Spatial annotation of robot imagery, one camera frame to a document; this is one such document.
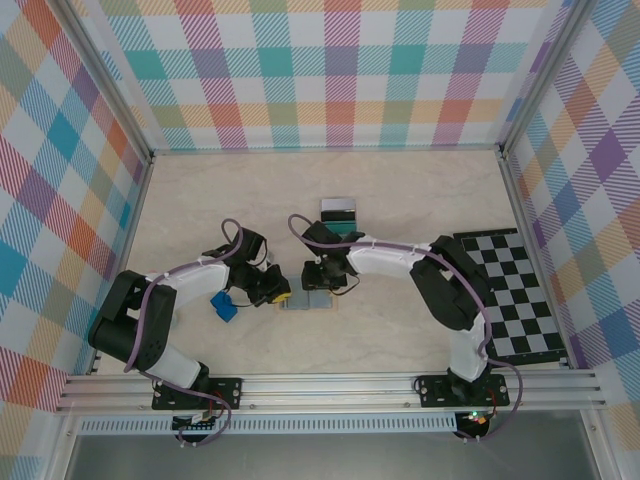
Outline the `clear acrylic card stand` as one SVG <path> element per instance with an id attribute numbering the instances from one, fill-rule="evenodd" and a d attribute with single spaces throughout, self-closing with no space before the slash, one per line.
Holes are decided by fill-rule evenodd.
<path id="1" fill-rule="evenodd" d="M 345 237 L 357 230 L 356 207 L 356 200 L 350 197 L 322 199 L 320 221 L 333 233 Z"/>

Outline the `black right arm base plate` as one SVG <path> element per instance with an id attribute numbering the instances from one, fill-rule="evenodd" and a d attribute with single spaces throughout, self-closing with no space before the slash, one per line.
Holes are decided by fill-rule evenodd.
<path id="1" fill-rule="evenodd" d="M 467 382 L 454 375 L 422 375 L 414 380 L 422 408 L 431 407 L 503 407 L 510 404 L 503 375 L 489 374 Z"/>

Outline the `blue plastic block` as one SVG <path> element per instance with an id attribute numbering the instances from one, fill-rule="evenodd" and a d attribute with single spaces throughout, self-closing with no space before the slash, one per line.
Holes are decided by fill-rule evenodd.
<path id="1" fill-rule="evenodd" d="M 226 291 L 219 291 L 210 300 L 210 304 L 217 316 L 225 323 L 229 323 L 238 313 L 238 307 L 233 303 Z"/>

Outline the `aluminium frame rail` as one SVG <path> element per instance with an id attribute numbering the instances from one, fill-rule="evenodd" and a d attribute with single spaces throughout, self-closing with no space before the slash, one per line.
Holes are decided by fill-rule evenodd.
<path id="1" fill-rule="evenodd" d="M 450 145 L 413 145 L 413 146 L 334 146 L 334 147 L 278 147 L 278 148 L 234 148 L 234 149 L 156 149 L 154 157 L 195 156 L 222 154 L 293 154 L 293 153 L 335 153 L 335 152 L 405 152 L 405 151 L 498 151 L 499 144 L 450 144 Z"/>
<path id="2" fill-rule="evenodd" d="M 500 149 L 496 150 L 496 160 L 509 198 L 511 209 L 517 223 L 518 231 L 522 236 L 524 246 L 531 261 L 533 270 L 541 286 L 544 298 L 550 309 L 551 316 L 560 332 L 561 338 L 567 350 L 568 365 L 570 368 L 578 368 L 579 365 L 573 352 L 569 336 L 559 316 L 559 310 L 556 299 L 553 295 L 551 284 L 545 275 L 544 265 L 541 261 L 541 254 L 536 242 L 534 230 L 528 221 L 524 200 L 518 190 L 517 182 L 514 180 L 509 161 Z"/>
<path id="3" fill-rule="evenodd" d="M 87 375 L 97 373 L 99 361 L 104 356 L 97 347 L 94 347 L 90 343 L 90 332 L 94 323 L 98 319 L 98 313 L 115 281 L 116 276 L 126 269 L 151 176 L 153 174 L 153 169 L 153 157 L 147 157 L 142 161 L 140 167 L 136 170 L 137 176 L 131 182 L 131 187 L 126 196 L 126 203 L 118 217 L 119 230 L 114 237 L 114 254 L 109 257 L 107 261 L 107 277 L 102 282 L 98 290 L 95 310 L 92 313 L 90 321 L 88 322 L 84 332 L 83 339 L 86 341 L 87 345 L 87 357 L 82 366 L 77 367 L 78 373 L 82 372 Z"/>

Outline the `small green circuit board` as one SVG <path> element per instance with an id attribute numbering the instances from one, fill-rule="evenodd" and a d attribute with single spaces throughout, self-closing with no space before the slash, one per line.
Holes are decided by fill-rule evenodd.
<path id="1" fill-rule="evenodd" d="M 171 420 L 171 430 L 178 432 L 210 432 L 216 429 L 218 418 L 204 413 L 176 415 Z"/>

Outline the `black white checkerboard board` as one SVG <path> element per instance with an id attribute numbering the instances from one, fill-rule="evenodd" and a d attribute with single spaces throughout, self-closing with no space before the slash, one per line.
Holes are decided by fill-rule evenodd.
<path id="1" fill-rule="evenodd" d="M 463 232 L 454 238 L 489 277 L 489 356 L 514 366 L 565 363 L 564 342 L 519 232 Z"/>

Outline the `circuit board with lit LEDs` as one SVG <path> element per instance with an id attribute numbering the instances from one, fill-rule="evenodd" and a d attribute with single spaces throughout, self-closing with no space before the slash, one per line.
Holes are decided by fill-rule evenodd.
<path id="1" fill-rule="evenodd" d="M 494 416 L 494 411 L 472 410 L 463 413 L 459 420 L 460 429 L 488 428 Z"/>

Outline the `aluminium frame post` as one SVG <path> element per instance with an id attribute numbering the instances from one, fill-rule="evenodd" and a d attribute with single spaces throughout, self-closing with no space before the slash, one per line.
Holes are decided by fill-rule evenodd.
<path id="1" fill-rule="evenodd" d="M 128 108 L 116 85 L 113 76 L 104 62 L 98 48 L 94 45 L 80 17 L 76 13 L 71 0 L 47 0 L 52 11 L 69 35 L 72 44 L 78 51 L 85 68 L 94 79 L 97 88 L 104 95 L 116 119 L 121 123 L 127 138 L 135 150 L 147 164 L 153 160 L 152 150 L 144 138 L 133 114 Z"/>
<path id="2" fill-rule="evenodd" d="M 504 123 L 496 137 L 499 160 L 508 159 L 509 152 L 524 134 L 597 2 L 549 0 L 526 49 L 516 86 L 507 97 Z"/>

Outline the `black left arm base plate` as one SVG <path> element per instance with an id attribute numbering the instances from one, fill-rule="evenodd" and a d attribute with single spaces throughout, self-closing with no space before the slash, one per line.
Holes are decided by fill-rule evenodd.
<path id="1" fill-rule="evenodd" d="M 216 396 L 224 400 L 232 410 L 240 406 L 242 394 L 241 378 L 209 377 L 207 380 L 197 380 L 191 390 Z M 220 408 L 217 402 L 209 398 L 187 394 L 167 386 L 164 382 L 153 383 L 153 410 L 208 410 Z"/>

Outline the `grey metal panel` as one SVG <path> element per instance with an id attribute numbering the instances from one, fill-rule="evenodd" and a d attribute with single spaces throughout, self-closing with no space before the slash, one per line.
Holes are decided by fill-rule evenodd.
<path id="1" fill-rule="evenodd" d="M 600 480 L 580 434 L 238 435 L 201 448 L 169 436 L 86 436 L 65 480 Z"/>

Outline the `aluminium mounting rail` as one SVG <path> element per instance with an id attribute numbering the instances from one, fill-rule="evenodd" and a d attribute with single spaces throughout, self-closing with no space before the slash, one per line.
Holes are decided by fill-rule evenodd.
<path id="1" fill-rule="evenodd" d="M 590 370 L 500 370 L 498 387 L 485 403 L 501 412 L 604 409 L 604 392 Z M 416 373 L 244 375 L 233 390 L 237 411 L 257 413 L 417 412 L 431 387 Z M 140 375 L 72 376 L 56 411 L 60 414 L 151 413 L 152 382 Z"/>

